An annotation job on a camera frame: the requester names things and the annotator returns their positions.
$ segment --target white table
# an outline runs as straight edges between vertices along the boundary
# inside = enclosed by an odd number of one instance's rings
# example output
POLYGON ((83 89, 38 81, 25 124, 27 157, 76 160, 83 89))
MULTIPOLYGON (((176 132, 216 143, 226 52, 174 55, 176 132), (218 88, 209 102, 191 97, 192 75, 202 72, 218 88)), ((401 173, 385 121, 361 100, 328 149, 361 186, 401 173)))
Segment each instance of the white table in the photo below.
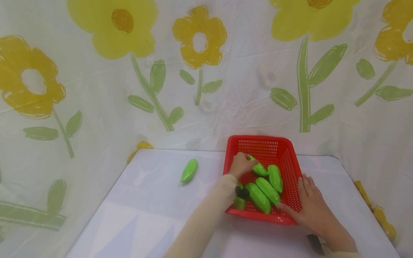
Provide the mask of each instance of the white table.
MULTIPOLYGON (((160 258, 214 182, 222 175, 224 152, 141 149, 106 196, 67 258, 160 258), (180 177, 196 158, 199 169, 186 186, 180 177)), ((298 156, 364 257, 399 257, 333 157, 298 156)), ((299 226, 249 221, 225 214, 205 258, 315 257, 299 226)))

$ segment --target red plastic basket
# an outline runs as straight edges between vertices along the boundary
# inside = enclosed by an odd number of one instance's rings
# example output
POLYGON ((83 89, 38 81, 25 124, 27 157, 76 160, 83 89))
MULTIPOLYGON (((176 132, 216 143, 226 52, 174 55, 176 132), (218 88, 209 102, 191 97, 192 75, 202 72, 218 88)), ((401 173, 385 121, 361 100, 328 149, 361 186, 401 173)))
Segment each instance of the red plastic basket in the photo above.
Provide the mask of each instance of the red plastic basket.
MULTIPOLYGON (((281 202, 296 212, 301 211, 297 189, 297 182, 298 178, 301 177, 301 170, 291 141, 285 138, 270 136, 234 135, 229 137, 225 155, 224 175, 229 172, 233 157, 239 151, 258 159, 265 168, 271 164, 277 165, 284 182, 284 190, 280 195, 281 202)), ((258 175, 250 171, 240 178, 240 182, 245 186, 249 182, 255 182, 257 177, 258 175)), ((247 199, 245 210, 237 210, 230 206, 226 213, 252 220, 283 225, 296 224, 289 215, 273 206, 271 206, 270 214, 264 214, 249 199, 247 199)))

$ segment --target white curtain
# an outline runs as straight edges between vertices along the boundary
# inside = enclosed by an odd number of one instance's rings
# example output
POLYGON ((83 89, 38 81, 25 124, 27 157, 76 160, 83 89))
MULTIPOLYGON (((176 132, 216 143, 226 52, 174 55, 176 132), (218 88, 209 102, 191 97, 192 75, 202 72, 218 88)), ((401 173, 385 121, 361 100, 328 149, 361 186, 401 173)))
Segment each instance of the white curtain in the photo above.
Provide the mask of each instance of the white curtain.
POLYGON ((139 148, 225 151, 231 135, 273 135, 340 159, 411 257, 411 10, 0 1, 0 253, 64 257, 139 148))

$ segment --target wrist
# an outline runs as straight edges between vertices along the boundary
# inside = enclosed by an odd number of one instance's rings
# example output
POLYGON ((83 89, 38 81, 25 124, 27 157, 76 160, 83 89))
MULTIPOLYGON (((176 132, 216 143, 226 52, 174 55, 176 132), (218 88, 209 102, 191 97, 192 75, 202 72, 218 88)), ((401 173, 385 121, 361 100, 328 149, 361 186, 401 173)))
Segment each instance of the wrist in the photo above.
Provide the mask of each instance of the wrist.
POLYGON ((342 225, 327 232, 322 238, 327 242, 332 252, 358 252, 353 237, 342 225))
POLYGON ((237 181, 240 179, 240 177, 242 175, 241 172, 236 171, 236 170, 230 170, 230 172, 228 174, 233 175, 237 181))

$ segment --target yellow object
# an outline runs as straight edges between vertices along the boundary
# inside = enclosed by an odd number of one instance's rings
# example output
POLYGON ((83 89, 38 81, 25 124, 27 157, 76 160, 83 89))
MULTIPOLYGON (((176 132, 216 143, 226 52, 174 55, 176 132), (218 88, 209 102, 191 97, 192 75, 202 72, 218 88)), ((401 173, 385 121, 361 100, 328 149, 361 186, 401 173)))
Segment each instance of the yellow object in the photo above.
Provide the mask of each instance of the yellow object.
POLYGON ((20 114, 35 119, 50 117, 53 104, 66 96, 64 86, 56 81, 55 63, 38 48, 30 48, 18 35, 0 38, 0 90, 4 101, 20 114), (31 92, 23 83, 22 73, 35 69, 43 78, 43 94, 31 92))
POLYGON ((388 223, 383 208, 380 206, 373 207, 373 204, 371 203, 370 198, 367 195, 367 192, 364 190, 361 181, 354 181, 354 184, 356 185, 356 188, 360 192, 364 201, 367 203, 367 206, 373 212, 374 217, 379 222, 387 237, 390 239, 390 241, 396 240, 396 228, 392 224, 388 223))
POLYGON ((227 40, 227 32, 219 18, 209 18, 205 5, 192 8, 189 16, 176 19, 172 32, 175 39, 181 42, 182 58, 189 68, 196 69, 205 63, 218 65, 221 62, 220 48, 227 40), (194 50, 193 38, 196 33, 203 33, 206 38, 202 52, 194 50))
POLYGON ((154 51, 151 28, 158 16, 153 0, 68 0, 73 21, 92 33, 96 51, 107 59, 133 52, 145 57, 154 51))
POLYGON ((129 164, 129 162, 132 160, 133 156, 136 154, 136 152, 137 152, 139 149, 153 149, 153 146, 152 146, 150 143, 145 142, 145 141, 140 141, 140 142, 138 142, 138 144, 136 145, 136 150, 135 150, 134 152, 132 152, 132 153, 129 155, 128 159, 126 160, 126 163, 127 163, 127 164, 129 164))
POLYGON ((368 206, 370 209, 373 209, 373 204, 371 203, 370 198, 368 197, 366 190, 364 190, 364 187, 363 187, 363 185, 361 184, 361 181, 354 181, 354 184, 355 184, 357 190, 360 192, 361 197, 362 197, 362 198, 364 199, 364 201, 367 203, 367 206, 368 206))
POLYGON ((277 9, 271 33, 276 40, 293 41, 308 32, 312 41, 341 34, 360 0, 269 0, 277 9))
POLYGON ((388 223, 383 208, 380 206, 375 207, 373 209, 373 215, 379 222, 380 226, 382 227, 390 241, 396 240, 396 228, 392 224, 388 223))
POLYGON ((382 21, 387 23, 377 36, 375 51, 383 61, 405 59, 413 65, 413 40, 406 41, 403 37, 408 24, 413 21, 412 0, 392 0, 382 14, 382 21))

